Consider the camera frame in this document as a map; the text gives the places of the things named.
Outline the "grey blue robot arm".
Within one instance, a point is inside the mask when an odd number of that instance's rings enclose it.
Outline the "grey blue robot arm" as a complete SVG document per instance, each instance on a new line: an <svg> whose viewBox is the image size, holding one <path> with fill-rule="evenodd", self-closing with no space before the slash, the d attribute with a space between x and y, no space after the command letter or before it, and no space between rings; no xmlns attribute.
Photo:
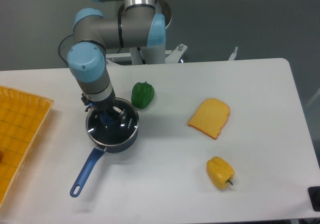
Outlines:
<svg viewBox="0 0 320 224"><path fill-rule="evenodd" d="M73 26L75 44L67 54L68 67L83 92L84 103L97 111L105 124L122 123L126 116L115 102L106 50L142 48L147 64L166 60L166 20L158 0L122 1L124 14L115 18L105 18L93 8L80 10Z"/></svg>

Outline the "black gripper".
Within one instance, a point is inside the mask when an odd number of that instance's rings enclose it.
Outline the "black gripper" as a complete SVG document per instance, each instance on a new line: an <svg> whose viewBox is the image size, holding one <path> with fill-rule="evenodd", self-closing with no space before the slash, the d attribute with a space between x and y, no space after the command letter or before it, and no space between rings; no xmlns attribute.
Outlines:
<svg viewBox="0 0 320 224"><path fill-rule="evenodd" d="M119 107L115 106L116 96L114 91L111 92L108 98L102 101L91 101L87 99L83 93L81 94L81 100L86 106L85 112L88 112L90 109L95 109L100 112L100 119L109 119L110 116L107 111L111 110L111 117L117 126L127 122L126 109L120 109Z"/></svg>

